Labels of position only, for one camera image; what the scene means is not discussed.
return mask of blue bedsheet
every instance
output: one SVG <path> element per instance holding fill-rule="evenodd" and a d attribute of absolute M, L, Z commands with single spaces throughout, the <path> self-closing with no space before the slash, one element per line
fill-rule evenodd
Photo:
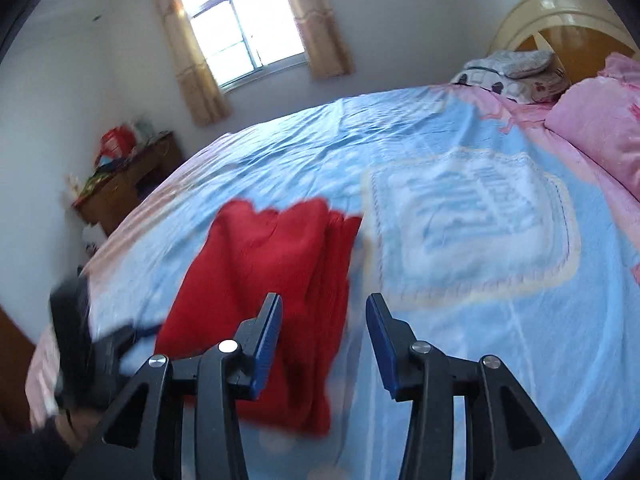
<path fill-rule="evenodd" d="M 519 126 L 503 126 L 436 87 L 343 99 L 226 136 L 92 299 L 94 335 L 167 316 L 227 200 L 261 209 L 324 196 L 365 213 L 327 383 L 332 431 L 311 440 L 243 424 L 250 477 L 398 476 L 410 405 L 383 390 L 364 325 L 366 296 L 382 291 L 396 317 L 447 354 L 500 356 L 582 478 L 602 480 L 640 428 L 640 286 L 631 273 L 640 256 L 597 186 Z M 124 367 L 134 371 L 151 352 L 152 342 L 135 348 Z M 454 478 L 463 478 L 463 443 L 456 431 Z"/>

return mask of red towel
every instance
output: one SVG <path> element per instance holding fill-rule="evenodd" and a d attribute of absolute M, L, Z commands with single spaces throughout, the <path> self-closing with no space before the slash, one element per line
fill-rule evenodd
<path fill-rule="evenodd" d="M 327 434 L 324 380 L 342 338 L 361 220 L 330 211 L 320 199 L 260 213 L 248 202 L 228 202 L 184 277 L 156 352 L 199 354 L 233 337 L 267 293 L 277 292 L 283 319 L 269 379 L 258 401 L 238 402 L 238 413 L 290 431 Z"/>

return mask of window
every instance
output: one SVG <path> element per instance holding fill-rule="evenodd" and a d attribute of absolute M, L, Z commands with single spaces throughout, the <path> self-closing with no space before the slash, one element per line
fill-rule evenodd
<path fill-rule="evenodd" d="M 219 85 L 304 52 L 288 0 L 182 0 Z"/>

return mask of metal screw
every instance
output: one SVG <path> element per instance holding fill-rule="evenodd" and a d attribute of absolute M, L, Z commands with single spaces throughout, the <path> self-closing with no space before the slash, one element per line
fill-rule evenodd
<path fill-rule="evenodd" d="M 431 345 L 426 341 L 415 341 L 411 344 L 411 350 L 417 354 L 428 354 L 431 352 Z"/>
<path fill-rule="evenodd" d="M 238 350 L 238 343 L 233 339 L 225 339 L 218 344 L 218 350 L 225 354 L 231 354 Z"/>
<path fill-rule="evenodd" d="M 160 368 L 166 364 L 166 357 L 160 354 L 152 355 L 148 363 L 152 368 Z"/>
<path fill-rule="evenodd" d="M 487 368 L 492 368 L 493 370 L 495 370 L 502 363 L 500 362 L 500 359 L 498 359 L 495 355 L 487 355 L 482 358 L 482 364 Z"/>

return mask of red bag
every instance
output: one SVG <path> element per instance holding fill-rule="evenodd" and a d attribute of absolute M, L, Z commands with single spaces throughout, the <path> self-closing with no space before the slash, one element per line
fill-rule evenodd
<path fill-rule="evenodd" d="M 95 158 L 95 167 L 98 167 L 103 156 L 115 160 L 116 158 L 128 156 L 135 147 L 136 136 L 133 132 L 124 124 L 117 126 L 100 138 L 100 149 L 98 156 Z"/>

